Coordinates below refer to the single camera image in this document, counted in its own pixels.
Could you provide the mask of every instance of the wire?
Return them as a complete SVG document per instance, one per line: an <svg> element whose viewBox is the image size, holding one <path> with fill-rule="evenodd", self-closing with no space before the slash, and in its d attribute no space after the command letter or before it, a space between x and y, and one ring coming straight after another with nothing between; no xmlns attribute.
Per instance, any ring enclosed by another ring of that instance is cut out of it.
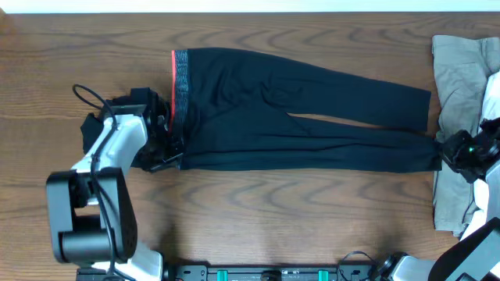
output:
<svg viewBox="0 0 500 281"><path fill-rule="evenodd" d="M113 112L113 109L109 105L109 103L106 100L104 100L103 98L101 98L101 96L99 94L97 94L96 92L94 92L93 90L91 90L85 86L82 86L79 84L74 84L73 85L73 93L81 101L83 101L84 103L86 103L94 108L102 110L102 107L94 105L93 103L89 102L88 100L86 100L85 98L80 96L77 92L77 88L84 89L88 93L90 93L94 97L96 97L104 105L105 110L111 115L111 118L112 118L111 130L106 134L106 136L104 137L102 142L99 144L99 146L95 150L95 153L92 155L92 160L91 160L91 183L92 183L92 186L94 188L95 196L96 196L97 201L99 203L99 209L101 210L102 217L104 219L104 224L105 224L105 228L106 228L106 233L108 235L109 246L110 246L110 251L111 251L111 258L109 260L109 269L107 272L107 274L109 276L107 276L105 278L105 280L116 280L115 277L120 277L122 279L132 280L131 278L126 277L122 272L119 272L115 269L115 261L116 261L115 235L114 235L113 229L111 227L111 222L109 221L108 212L106 211L106 208L104 206L104 201L102 200L102 193L105 194L105 191L102 188L101 184L99 184L99 181L97 180L97 175L95 173L96 165L99 162L99 158L101 157L102 149L104 149L104 147L106 146L106 143L109 141L109 139L111 138L113 133L118 129L118 123L116 121L116 116L115 116L115 113Z"/></svg>
<svg viewBox="0 0 500 281"><path fill-rule="evenodd" d="M355 254L362 254L364 255L365 257L367 257L374 265L377 264L377 262L375 260L373 260L367 253L363 252L363 251L352 251L350 252L349 254L345 255L345 257L343 257L337 264L337 280L340 280L340 278L338 277L338 274L340 273L340 275L342 276L342 278L344 279L344 281L350 281L348 280L347 278L345 278L344 276L344 271L341 270L341 263L344 262L346 259L348 259L349 257L355 255ZM370 277L366 277L365 279L361 279L360 281L367 281L367 280L370 280Z"/></svg>

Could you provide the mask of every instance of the red stripe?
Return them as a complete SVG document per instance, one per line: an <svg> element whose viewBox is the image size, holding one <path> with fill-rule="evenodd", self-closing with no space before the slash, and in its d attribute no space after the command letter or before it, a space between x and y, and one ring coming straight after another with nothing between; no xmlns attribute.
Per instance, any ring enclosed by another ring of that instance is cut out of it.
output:
<svg viewBox="0 0 500 281"><path fill-rule="evenodd" d="M175 65L175 51L172 50L172 103L170 104L171 113L170 113L170 123L169 123L169 134L172 133L172 123L173 116L175 116L175 76L176 76L177 68Z"/></svg>

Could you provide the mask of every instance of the dark trousers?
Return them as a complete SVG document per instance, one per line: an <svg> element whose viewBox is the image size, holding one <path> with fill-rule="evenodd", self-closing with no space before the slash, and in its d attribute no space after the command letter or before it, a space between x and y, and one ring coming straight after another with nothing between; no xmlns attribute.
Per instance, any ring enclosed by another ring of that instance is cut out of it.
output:
<svg viewBox="0 0 500 281"><path fill-rule="evenodd" d="M184 142L181 169L441 168L438 144L411 132L427 129L428 91L241 50L190 49L173 59L171 128Z"/></svg>

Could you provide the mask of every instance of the wooden table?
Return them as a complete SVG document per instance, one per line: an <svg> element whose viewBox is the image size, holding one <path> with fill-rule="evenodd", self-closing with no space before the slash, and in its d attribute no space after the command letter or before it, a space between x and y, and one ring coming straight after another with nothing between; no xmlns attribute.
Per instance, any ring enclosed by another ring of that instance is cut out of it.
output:
<svg viewBox="0 0 500 281"><path fill-rule="evenodd" d="M52 256L45 180L82 157L91 108L74 83L111 98L170 96L170 50L243 48L433 91L434 34L498 36L494 13L7 15L0 25L0 279L73 280ZM437 258L432 174L343 170L134 169L139 237L175 261L335 263L350 251Z"/></svg>

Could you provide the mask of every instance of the gray cloth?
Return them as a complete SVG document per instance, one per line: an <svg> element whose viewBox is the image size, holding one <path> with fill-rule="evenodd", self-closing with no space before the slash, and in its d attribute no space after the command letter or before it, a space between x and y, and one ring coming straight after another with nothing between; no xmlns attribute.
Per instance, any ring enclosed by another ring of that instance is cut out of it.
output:
<svg viewBox="0 0 500 281"><path fill-rule="evenodd" d="M488 77L500 69L500 40L436 35L432 52L442 108L436 139L444 142L459 130L476 135ZM434 225L459 236L477 210L473 187L446 163L442 166L434 174Z"/></svg>

